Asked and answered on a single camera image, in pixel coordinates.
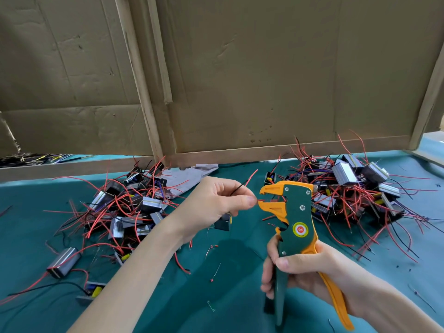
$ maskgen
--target white cloth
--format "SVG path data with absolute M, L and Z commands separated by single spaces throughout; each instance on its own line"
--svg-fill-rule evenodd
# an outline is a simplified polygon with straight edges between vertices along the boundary
M 214 164 L 197 164 L 194 167 L 185 170 L 178 170 L 177 168 L 164 170 L 162 179 L 166 179 L 166 186 L 173 187 L 165 189 L 165 194 L 169 199 L 174 199 L 175 196 L 181 195 L 193 188 L 208 174 L 214 172 L 219 168 L 217 163 Z

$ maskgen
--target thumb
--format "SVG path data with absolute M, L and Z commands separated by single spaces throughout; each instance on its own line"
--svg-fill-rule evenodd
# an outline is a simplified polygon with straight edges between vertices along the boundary
M 276 266 L 288 274 L 328 273 L 330 262 L 324 253 L 297 254 L 276 259 Z
M 258 199 L 250 195 L 220 196 L 224 213 L 233 210 L 247 210 L 256 205 Z

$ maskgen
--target fingernail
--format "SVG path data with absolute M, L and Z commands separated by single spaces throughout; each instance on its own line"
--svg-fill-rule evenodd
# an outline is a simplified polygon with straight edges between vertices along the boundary
M 278 268 L 288 268 L 288 259 L 287 258 L 278 258 L 276 260 L 276 265 Z
M 258 199 L 255 196 L 247 196 L 247 203 L 250 207 L 253 207 Z

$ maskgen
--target wire stripper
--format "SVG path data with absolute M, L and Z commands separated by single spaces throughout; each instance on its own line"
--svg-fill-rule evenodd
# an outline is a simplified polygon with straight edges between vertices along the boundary
M 258 205 L 263 211 L 273 213 L 281 222 L 283 227 L 276 227 L 276 233 L 280 235 L 281 241 L 277 247 L 279 257 L 291 256 L 297 253 L 317 254 L 315 243 L 318 235 L 314 228 L 311 217 L 311 197 L 314 186 L 308 183 L 295 181 L 279 181 L 272 185 L 262 187 L 260 194 L 283 195 L 286 202 L 259 201 Z M 275 267 L 274 285 L 274 311 L 276 325 L 282 323 L 284 310 L 284 298 L 288 282 L 288 274 Z M 338 286 L 326 274 L 320 273 L 330 293 L 336 313 L 344 327 L 351 331 L 354 326 L 348 317 L 344 296 Z

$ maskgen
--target green work surface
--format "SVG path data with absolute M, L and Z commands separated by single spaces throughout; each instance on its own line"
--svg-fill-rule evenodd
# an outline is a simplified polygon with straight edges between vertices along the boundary
M 403 152 L 378 153 L 376 157 L 372 155 L 371 159 L 380 160 L 378 164 L 389 173 L 431 178 L 411 179 L 403 186 L 438 192 L 421 191 L 413 196 L 413 200 L 403 195 L 401 201 L 424 216 L 444 216 L 444 188 L 441 188 L 444 187 L 444 171 Z M 276 172 L 286 175 L 290 165 L 295 164 L 296 161 L 281 162 Z M 273 166 L 269 162 L 222 166 L 214 175 L 243 182 L 258 169 L 248 185 L 258 194 L 266 172 Z M 409 180 L 395 179 L 399 182 Z M 28 182 L 23 185 L 0 186 L 0 211 L 13 205 L 0 218 L 0 242 L 3 244 L 1 298 L 8 293 L 25 289 L 45 272 L 45 268 L 55 258 L 44 245 L 46 240 L 56 250 L 63 250 L 62 236 L 53 237 L 53 234 L 69 218 L 69 214 L 48 213 L 43 210 L 69 211 L 70 198 L 76 205 L 80 205 L 79 201 L 90 202 L 95 192 L 82 181 L 43 182 L 37 185 Z M 102 185 L 103 179 L 92 182 Z M 233 218 L 230 232 L 210 229 L 207 234 L 205 229 L 196 235 L 191 250 L 187 245 L 183 246 L 178 258 L 183 267 L 191 270 L 191 275 L 184 274 L 176 266 L 174 259 L 170 261 L 135 332 L 275 331 L 274 317 L 263 312 L 264 294 L 259 290 L 266 244 L 274 235 L 274 226 L 268 223 L 277 223 L 276 219 L 262 221 L 267 216 L 269 214 L 257 206 L 241 211 L 238 217 Z M 412 234 L 412 249 L 420 257 L 419 263 L 406 257 L 384 232 L 379 237 L 380 245 L 372 246 L 374 254 L 366 253 L 371 262 L 361 259 L 359 264 L 396 286 L 433 319 L 444 325 L 444 234 L 434 228 L 424 228 L 422 235 L 412 219 L 403 219 L 401 222 Z M 444 223 L 433 222 L 444 229 Z M 323 224 L 315 221 L 315 226 L 321 240 L 337 247 L 346 255 L 352 253 L 331 240 Z M 356 248 L 363 244 L 356 229 L 351 234 L 345 224 L 334 224 L 332 228 L 343 241 L 355 244 Z M 375 229 L 369 228 L 369 231 L 374 232 Z M 407 243 L 407 236 L 401 228 L 398 234 Z M 81 247 L 80 235 L 73 235 L 65 241 L 68 246 Z M 205 258 L 210 245 L 219 247 L 210 250 Z M 118 265 L 100 256 L 111 252 L 105 247 L 99 252 L 92 248 L 82 256 L 76 268 L 90 270 L 91 281 L 107 282 L 117 271 Z M 91 265 L 94 256 L 97 260 Z M 214 282 L 210 282 L 219 264 Z M 82 285 L 84 275 L 81 272 L 71 272 L 68 280 Z M 52 277 L 46 277 L 39 285 L 53 281 Z M 418 290 L 437 313 L 416 296 L 408 285 Z M 80 294 L 72 285 L 58 285 L 21 295 L 0 307 L 0 333 L 64 332 L 84 310 L 75 300 Z M 215 309 L 214 312 L 208 306 L 208 301 Z M 280 330 L 282 332 L 333 332 L 328 319 L 336 332 L 345 332 L 334 308 L 302 290 L 287 291 L 286 314 L 284 326 Z M 356 332 L 374 332 L 363 320 L 352 318 L 352 321 Z

